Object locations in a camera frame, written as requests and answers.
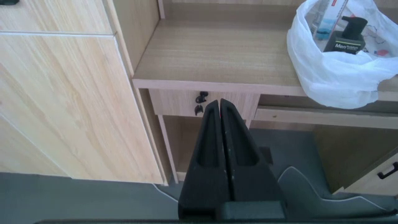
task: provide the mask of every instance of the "desk surface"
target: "desk surface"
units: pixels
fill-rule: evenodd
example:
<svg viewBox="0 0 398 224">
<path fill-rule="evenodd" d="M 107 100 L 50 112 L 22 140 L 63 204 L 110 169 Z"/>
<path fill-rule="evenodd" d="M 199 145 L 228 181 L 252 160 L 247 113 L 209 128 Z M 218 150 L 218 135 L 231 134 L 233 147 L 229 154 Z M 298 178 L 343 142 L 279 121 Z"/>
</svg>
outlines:
<svg viewBox="0 0 398 224">
<path fill-rule="evenodd" d="M 292 16 L 281 15 L 251 24 L 162 20 L 134 85 L 305 96 L 286 49 L 291 22 Z M 398 101 L 398 77 L 379 85 L 379 98 Z"/>
</svg>

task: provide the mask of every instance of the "white plastic bag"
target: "white plastic bag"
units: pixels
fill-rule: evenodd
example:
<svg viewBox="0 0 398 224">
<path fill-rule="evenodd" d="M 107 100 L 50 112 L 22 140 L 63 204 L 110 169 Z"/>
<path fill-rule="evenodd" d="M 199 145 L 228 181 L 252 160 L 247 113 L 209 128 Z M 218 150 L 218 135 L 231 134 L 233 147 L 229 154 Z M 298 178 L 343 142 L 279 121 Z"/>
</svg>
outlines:
<svg viewBox="0 0 398 224">
<path fill-rule="evenodd" d="M 297 9 L 287 33 L 287 50 L 304 92 L 316 102 L 335 108 L 353 109 L 375 102 L 379 83 L 398 74 L 398 25 L 382 14 L 373 0 L 349 0 L 344 13 L 348 10 L 368 20 L 363 33 L 376 28 L 377 38 L 389 48 L 389 57 L 378 57 L 374 49 L 356 55 L 323 53 L 305 20 L 317 1 L 307 0 Z M 365 47 L 377 47 L 370 40 L 365 42 Z"/>
</svg>

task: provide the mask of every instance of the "lock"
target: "lock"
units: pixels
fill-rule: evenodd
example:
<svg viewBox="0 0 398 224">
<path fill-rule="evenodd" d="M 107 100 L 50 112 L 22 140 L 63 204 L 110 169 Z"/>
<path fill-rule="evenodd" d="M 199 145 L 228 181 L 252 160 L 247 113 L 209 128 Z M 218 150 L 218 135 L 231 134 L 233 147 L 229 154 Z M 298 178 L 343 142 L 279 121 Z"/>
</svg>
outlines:
<svg viewBox="0 0 398 224">
<path fill-rule="evenodd" d="M 200 92 L 200 96 L 198 96 L 198 97 L 195 99 L 195 102 L 196 102 L 196 103 L 204 103 L 204 102 L 206 102 L 205 97 L 208 96 L 208 95 L 209 95 L 209 93 L 208 93 L 207 91 L 201 91 L 201 92 Z"/>
<path fill-rule="evenodd" d="M 198 116 L 198 113 L 203 113 L 203 107 L 201 105 L 195 107 L 195 116 Z"/>
</svg>

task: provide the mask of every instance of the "black handle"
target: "black handle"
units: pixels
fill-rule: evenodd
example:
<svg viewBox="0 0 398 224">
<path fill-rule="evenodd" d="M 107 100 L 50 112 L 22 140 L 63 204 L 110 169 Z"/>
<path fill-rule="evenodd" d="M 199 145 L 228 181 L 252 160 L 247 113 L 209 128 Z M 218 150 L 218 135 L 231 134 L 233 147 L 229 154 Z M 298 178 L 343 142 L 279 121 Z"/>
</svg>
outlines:
<svg viewBox="0 0 398 224">
<path fill-rule="evenodd" d="M 0 0 L 0 6 L 13 6 L 18 2 L 19 0 Z"/>
<path fill-rule="evenodd" d="M 205 97 L 208 96 L 208 95 L 209 95 L 208 92 L 206 92 L 206 91 L 201 91 L 201 92 L 200 92 L 200 96 L 198 96 L 198 97 L 195 99 L 195 102 L 196 102 L 196 103 L 204 103 L 204 102 L 206 102 Z"/>
<path fill-rule="evenodd" d="M 395 162 L 392 165 L 394 166 L 394 169 L 392 171 L 390 171 L 390 172 L 388 172 L 386 174 L 383 174 L 382 172 L 377 174 L 380 177 L 380 179 L 383 180 L 383 179 L 387 178 L 388 176 L 390 176 L 391 174 L 397 172 L 397 170 L 398 170 L 398 162 Z"/>
<path fill-rule="evenodd" d="M 198 116 L 198 113 L 203 113 L 203 107 L 201 105 L 195 107 L 195 116 Z"/>
</svg>

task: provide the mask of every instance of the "wooden panel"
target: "wooden panel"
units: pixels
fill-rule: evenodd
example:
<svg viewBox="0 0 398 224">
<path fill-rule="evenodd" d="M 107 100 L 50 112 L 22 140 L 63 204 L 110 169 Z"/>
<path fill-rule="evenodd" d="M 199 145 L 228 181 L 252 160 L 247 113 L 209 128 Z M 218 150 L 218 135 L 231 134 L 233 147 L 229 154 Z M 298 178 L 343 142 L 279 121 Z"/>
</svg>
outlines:
<svg viewBox="0 0 398 224">
<path fill-rule="evenodd" d="M 0 42 L 0 113 L 70 177 L 163 183 L 114 37 Z"/>
<path fill-rule="evenodd" d="M 108 0 L 109 13 L 121 39 L 124 56 L 131 69 L 138 62 L 159 21 L 159 8 L 156 0 Z"/>
<path fill-rule="evenodd" d="M 102 0 L 20 0 L 0 6 L 0 30 L 113 34 Z"/>
<path fill-rule="evenodd" d="M 398 114 L 259 106 L 257 121 L 398 129 Z"/>
<path fill-rule="evenodd" d="M 174 181 L 178 183 L 176 167 L 180 159 L 180 151 L 182 150 L 182 122 L 178 116 L 162 116 L 159 115 L 159 123 L 162 128 L 163 138 L 169 155 L 170 165 L 172 168 Z"/>
<path fill-rule="evenodd" d="M 160 21 L 135 86 L 305 96 L 286 50 L 295 11 L 275 7 L 262 11 L 265 22 L 250 24 Z M 398 77 L 379 85 L 379 99 L 398 101 Z"/>
<path fill-rule="evenodd" d="M 172 170 L 169 161 L 169 155 L 162 134 L 162 129 L 159 124 L 159 119 L 155 115 L 154 107 L 150 100 L 148 89 L 135 90 L 136 99 L 138 105 L 142 108 L 141 116 L 144 122 L 144 126 L 149 137 L 149 142 L 152 146 L 152 151 L 155 154 L 157 163 L 159 166 L 160 174 L 164 177 L 164 185 L 169 184 L 169 180 L 172 176 Z"/>
<path fill-rule="evenodd" d="M 377 173 L 388 173 L 393 168 L 393 163 L 398 162 L 398 148 L 393 156 L 386 155 L 388 158 L 374 170 L 360 178 L 357 182 L 347 187 L 345 192 L 357 194 L 377 194 L 377 195 L 398 195 L 398 172 L 391 174 L 385 179 L 380 179 Z"/>
<path fill-rule="evenodd" d="M 391 157 L 398 146 L 398 130 L 319 126 L 314 133 L 332 193 L 345 191 Z"/>
<path fill-rule="evenodd" d="M 195 116 L 195 99 L 199 96 L 199 91 L 185 90 L 149 90 L 155 114 L 174 115 L 174 116 Z M 232 102 L 238 109 L 243 119 L 252 119 L 256 112 L 257 103 L 260 95 L 250 93 L 219 93 L 209 92 L 206 102 L 201 103 L 203 110 L 212 101 L 224 98 Z"/>
<path fill-rule="evenodd" d="M 278 96 L 278 95 L 261 95 L 259 106 L 281 106 L 289 108 L 308 108 L 308 109 L 323 109 L 323 110 L 340 110 L 340 111 L 362 111 L 362 112 L 376 112 L 376 113 L 394 113 L 398 114 L 398 102 L 393 101 L 376 101 L 361 108 L 353 110 L 330 108 L 323 106 L 311 98 L 305 96 Z"/>
<path fill-rule="evenodd" d="M 67 176 L 1 115 L 0 172 Z"/>
</svg>

